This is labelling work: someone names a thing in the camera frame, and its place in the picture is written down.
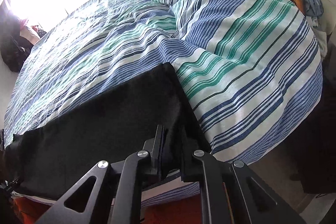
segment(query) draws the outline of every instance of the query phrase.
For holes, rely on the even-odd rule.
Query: white wall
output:
[[[4,117],[17,78],[17,73],[11,72],[0,56],[0,129],[3,128]]]

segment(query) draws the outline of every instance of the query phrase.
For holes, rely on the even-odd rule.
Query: silver screw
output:
[[[138,156],[140,158],[147,157],[147,155],[148,155],[148,152],[146,150],[141,150],[141,151],[138,152]]]
[[[233,165],[238,168],[244,167],[244,163],[241,160],[235,160]]]
[[[107,166],[109,166],[109,163],[106,160],[101,160],[100,162],[98,162],[99,168],[106,168]]]
[[[204,151],[203,150],[195,150],[194,155],[196,157],[203,157],[204,156]]]

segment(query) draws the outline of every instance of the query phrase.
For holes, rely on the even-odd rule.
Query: bedsheet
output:
[[[164,62],[222,161],[261,158],[322,90],[318,43],[289,0],[90,0],[33,47],[6,112],[5,145]],[[197,191],[177,178],[142,200]]]

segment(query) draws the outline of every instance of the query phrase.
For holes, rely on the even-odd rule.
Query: striped bedspread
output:
[[[90,0],[33,47],[7,109],[5,145],[164,62],[223,161],[261,158],[322,89],[316,38],[289,0]],[[197,191],[176,178],[142,199]]]

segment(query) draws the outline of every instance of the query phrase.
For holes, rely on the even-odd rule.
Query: bed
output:
[[[90,0],[33,47],[6,112],[5,146],[165,62],[222,161],[257,161],[322,90],[316,38],[289,0]],[[199,191],[172,178],[144,191],[142,204]]]

